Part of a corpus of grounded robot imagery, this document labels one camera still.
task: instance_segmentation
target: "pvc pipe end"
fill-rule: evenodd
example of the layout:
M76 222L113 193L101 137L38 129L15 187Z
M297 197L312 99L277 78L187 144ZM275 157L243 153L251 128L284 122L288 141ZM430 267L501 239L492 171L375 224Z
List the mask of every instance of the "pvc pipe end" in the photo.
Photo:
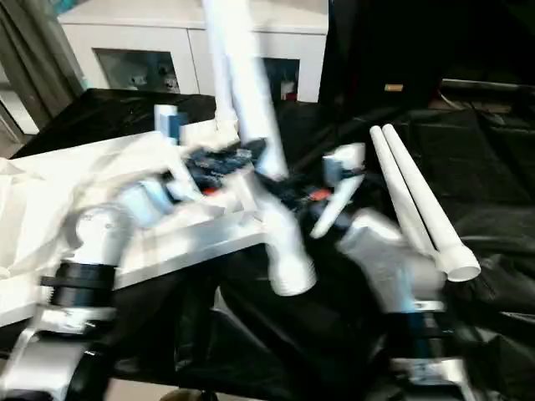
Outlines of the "pvc pipe end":
M467 282L482 271L474 253L464 245L440 251L436 260L450 282Z
M308 291L316 283L313 263L307 258L283 256L270 266L269 278L275 293L293 297Z

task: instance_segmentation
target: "white tube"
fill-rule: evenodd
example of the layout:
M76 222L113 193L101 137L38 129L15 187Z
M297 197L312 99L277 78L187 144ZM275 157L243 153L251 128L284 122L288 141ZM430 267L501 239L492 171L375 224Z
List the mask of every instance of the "white tube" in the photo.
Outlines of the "white tube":
M336 191L331 196L329 203L325 207L324 212L314 224L312 231L310 231L310 236L312 238L320 238L327 234L327 231L336 221L336 218L345 208L345 206L351 201L351 197L355 191L362 184L364 179L363 175L346 178L345 180L340 181L336 187Z
M436 260L440 269L447 274L451 282L464 282L476 277L481 272L476 257L461 242L394 127L390 124L385 125L383 133L427 230L435 242L438 250Z
M283 147L257 39L252 33L246 0L214 0L208 5L217 26L217 40L227 56L242 142L264 138L266 150L257 170L272 180L288 176ZM316 282L312 261L304 251L299 226L291 211L272 195L249 184L259 206L269 255L273 290L292 296Z
M400 228L409 244L419 253L431 255L435 253L433 243L429 238L424 222L410 196L409 189L403 180L400 169L395 163L394 156L386 143L383 131L377 125L369 130L374 143L375 153L379 159L381 170L385 176L386 185L398 216Z
M227 56L242 142L265 138L267 148L257 170L274 180L286 177L288 167L246 1L216 0L209 7L217 16L211 23L217 26Z
M232 96L230 87L230 75L227 69L227 56L223 50L220 40L219 23L215 9L212 6L214 1L202 0L206 19L206 30L208 32L208 42L210 43L211 66L213 68L214 87L216 90L216 122L236 123L236 112L232 107Z
M273 290L283 297L308 291L316 283L316 274L304 250L293 213L269 194L260 196L258 203L262 210Z

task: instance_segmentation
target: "floor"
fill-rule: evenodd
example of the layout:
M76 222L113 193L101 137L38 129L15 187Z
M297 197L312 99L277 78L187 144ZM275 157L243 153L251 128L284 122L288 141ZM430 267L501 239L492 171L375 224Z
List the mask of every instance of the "floor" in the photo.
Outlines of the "floor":
M2 374L4 359L0 359L0 375ZM106 401L160 401L166 394L175 391L176 387L162 386L159 384L131 382L127 380L112 379L106 394ZM255 401L249 398L239 398L226 394L218 394L219 401ZM179 401L169 398L165 401Z

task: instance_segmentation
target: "silver metal part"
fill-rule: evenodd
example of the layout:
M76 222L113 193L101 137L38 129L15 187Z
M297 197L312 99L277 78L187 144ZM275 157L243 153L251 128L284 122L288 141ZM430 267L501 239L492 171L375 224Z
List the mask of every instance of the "silver metal part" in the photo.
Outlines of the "silver metal part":
M27 328L0 379L0 398L13 390L44 391L54 401L65 399L86 343L41 338Z
M129 212L114 204L90 207L78 215L74 229L79 245L67 261L118 266L134 229Z
M465 401L476 401L460 358L394 358L390 364L416 386L456 385Z
M114 317L114 307L39 306L32 326L37 331L84 334L93 329L96 322L109 322Z
M411 250L399 228L381 214L359 211L338 248L358 263L385 312L443 310L445 278L431 258Z

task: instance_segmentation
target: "glass cabinet door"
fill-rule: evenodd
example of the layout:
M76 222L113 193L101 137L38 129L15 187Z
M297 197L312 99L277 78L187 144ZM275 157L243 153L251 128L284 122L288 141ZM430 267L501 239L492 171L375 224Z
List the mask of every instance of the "glass cabinet door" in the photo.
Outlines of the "glass cabinet door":
M111 89L180 93L169 52L96 48L94 54Z

